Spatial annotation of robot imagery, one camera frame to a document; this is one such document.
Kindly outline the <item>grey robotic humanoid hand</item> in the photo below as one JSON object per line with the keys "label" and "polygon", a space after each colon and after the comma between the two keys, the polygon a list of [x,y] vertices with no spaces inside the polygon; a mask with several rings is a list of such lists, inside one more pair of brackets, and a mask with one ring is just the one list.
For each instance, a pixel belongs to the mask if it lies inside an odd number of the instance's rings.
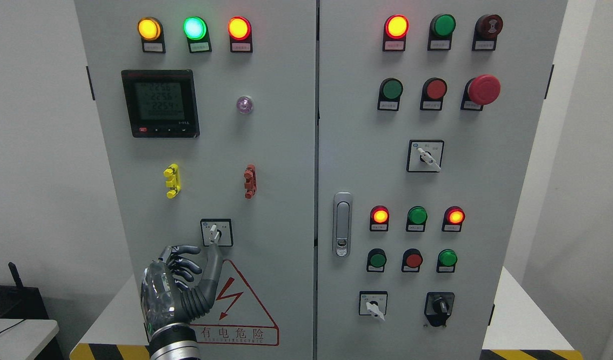
{"label": "grey robotic humanoid hand", "polygon": [[190,324],[212,309],[224,256],[216,243],[207,249],[204,269],[183,256],[199,253],[198,246],[169,245],[144,269],[140,306],[150,340],[165,327]]}

